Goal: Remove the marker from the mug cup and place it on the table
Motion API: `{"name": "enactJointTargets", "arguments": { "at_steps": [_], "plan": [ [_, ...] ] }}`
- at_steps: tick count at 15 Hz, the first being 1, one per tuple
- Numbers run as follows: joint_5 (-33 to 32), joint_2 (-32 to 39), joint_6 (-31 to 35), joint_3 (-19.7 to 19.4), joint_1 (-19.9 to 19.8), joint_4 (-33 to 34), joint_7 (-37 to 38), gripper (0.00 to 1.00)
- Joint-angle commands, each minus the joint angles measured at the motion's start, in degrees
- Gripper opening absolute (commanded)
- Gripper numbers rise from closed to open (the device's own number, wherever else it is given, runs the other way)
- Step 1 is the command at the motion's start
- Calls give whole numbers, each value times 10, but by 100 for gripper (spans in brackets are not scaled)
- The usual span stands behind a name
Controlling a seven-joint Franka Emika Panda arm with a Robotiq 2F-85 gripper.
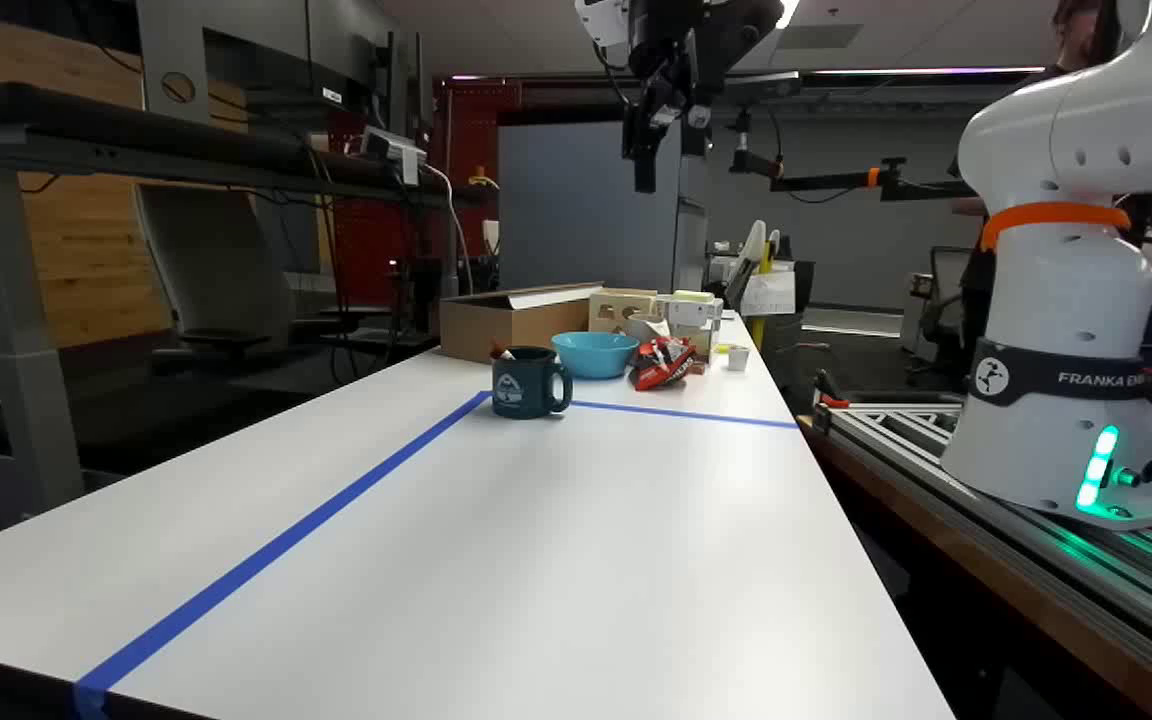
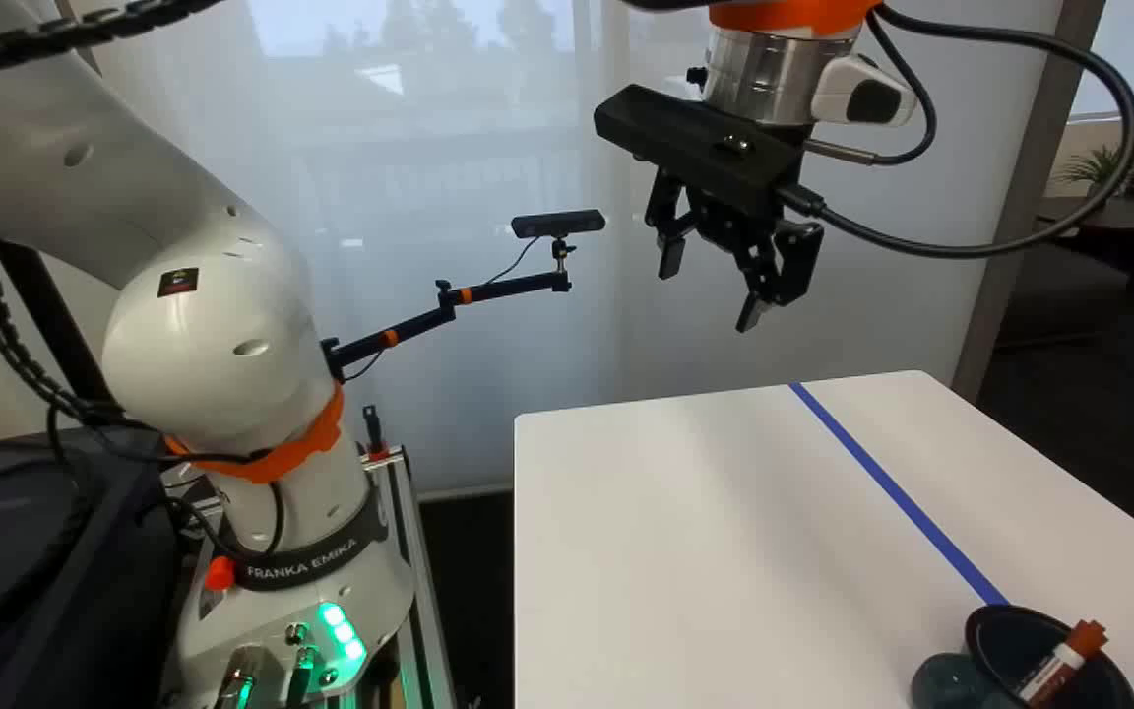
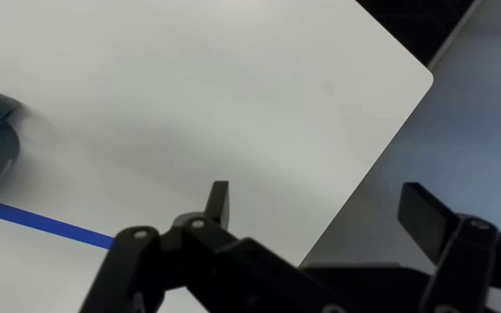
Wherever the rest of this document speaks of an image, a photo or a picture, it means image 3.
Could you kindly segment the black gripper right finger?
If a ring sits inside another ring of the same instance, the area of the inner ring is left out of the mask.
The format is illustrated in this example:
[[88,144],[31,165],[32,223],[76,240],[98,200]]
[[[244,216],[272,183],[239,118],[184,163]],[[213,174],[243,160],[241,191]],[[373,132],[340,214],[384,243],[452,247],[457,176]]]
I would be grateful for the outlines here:
[[490,313],[486,296],[501,290],[501,231],[457,214],[418,183],[403,183],[398,223],[434,264],[420,313]]

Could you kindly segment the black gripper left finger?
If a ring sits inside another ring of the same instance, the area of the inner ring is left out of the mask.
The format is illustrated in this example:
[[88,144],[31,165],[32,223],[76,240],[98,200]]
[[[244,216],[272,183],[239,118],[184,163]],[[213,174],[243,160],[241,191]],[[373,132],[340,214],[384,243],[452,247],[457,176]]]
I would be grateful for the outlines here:
[[185,289],[208,313],[281,313],[291,303],[293,268],[251,238],[225,230],[229,183],[215,181],[199,212],[159,233],[121,230],[79,313],[158,313],[170,290]]

